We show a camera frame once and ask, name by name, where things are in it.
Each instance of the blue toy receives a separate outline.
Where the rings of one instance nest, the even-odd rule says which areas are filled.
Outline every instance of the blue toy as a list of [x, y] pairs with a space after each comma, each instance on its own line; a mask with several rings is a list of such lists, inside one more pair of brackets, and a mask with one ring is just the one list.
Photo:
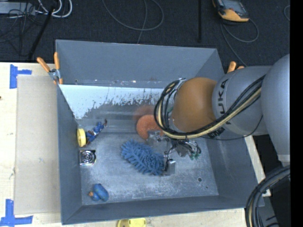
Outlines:
[[122, 145], [121, 155], [143, 174], [160, 175], [164, 170], [164, 156], [144, 143], [129, 140]]
[[105, 119], [104, 124], [98, 122], [97, 126], [93, 128], [93, 131], [87, 131], [85, 133], [87, 144], [91, 143], [98, 136], [98, 134], [101, 132], [102, 129], [104, 129], [106, 124], [107, 124], [107, 120]]
[[107, 190], [100, 183], [94, 185], [94, 189], [89, 192], [89, 196], [93, 201], [102, 200], [106, 202], [109, 198]]

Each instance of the gray tray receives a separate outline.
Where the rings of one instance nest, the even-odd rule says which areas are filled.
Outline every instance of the gray tray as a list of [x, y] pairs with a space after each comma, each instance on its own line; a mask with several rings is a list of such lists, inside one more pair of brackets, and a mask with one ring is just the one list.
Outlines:
[[[199, 138], [197, 160], [171, 153], [172, 175], [143, 175], [121, 156], [126, 141], [144, 142], [136, 113], [153, 107], [168, 83], [224, 75], [216, 49], [57, 40], [56, 51], [64, 80], [57, 87], [63, 224], [245, 207], [258, 182], [244, 139]], [[91, 130], [105, 118], [108, 126], [85, 147], [95, 150], [97, 161], [80, 166], [77, 129]], [[96, 183], [108, 191], [107, 202], [88, 196]]]

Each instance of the blue tape marker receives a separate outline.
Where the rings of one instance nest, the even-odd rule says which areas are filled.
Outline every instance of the blue tape marker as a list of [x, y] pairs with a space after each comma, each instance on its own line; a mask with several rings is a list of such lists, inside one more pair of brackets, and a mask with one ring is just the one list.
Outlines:
[[14, 215], [14, 201], [6, 199], [5, 217], [1, 217], [0, 226], [14, 227], [15, 225], [28, 225], [33, 221], [33, 216], [15, 218]]
[[24, 74], [24, 75], [31, 75], [31, 70], [18, 70], [17, 66], [13, 64], [10, 65], [10, 79], [9, 79], [9, 88], [17, 88], [17, 75]]

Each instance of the yellow cap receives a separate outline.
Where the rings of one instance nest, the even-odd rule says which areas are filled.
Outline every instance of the yellow cap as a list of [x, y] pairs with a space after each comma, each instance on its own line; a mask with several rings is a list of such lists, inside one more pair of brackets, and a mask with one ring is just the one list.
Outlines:
[[117, 227], [146, 227], [145, 218], [122, 219], [118, 221]]

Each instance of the blue brush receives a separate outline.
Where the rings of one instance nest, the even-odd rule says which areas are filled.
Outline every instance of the blue brush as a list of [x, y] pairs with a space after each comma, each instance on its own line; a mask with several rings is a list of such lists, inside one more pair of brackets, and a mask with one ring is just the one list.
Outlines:
[[122, 145], [121, 155], [143, 174], [160, 175], [164, 170], [164, 156], [133, 139]]

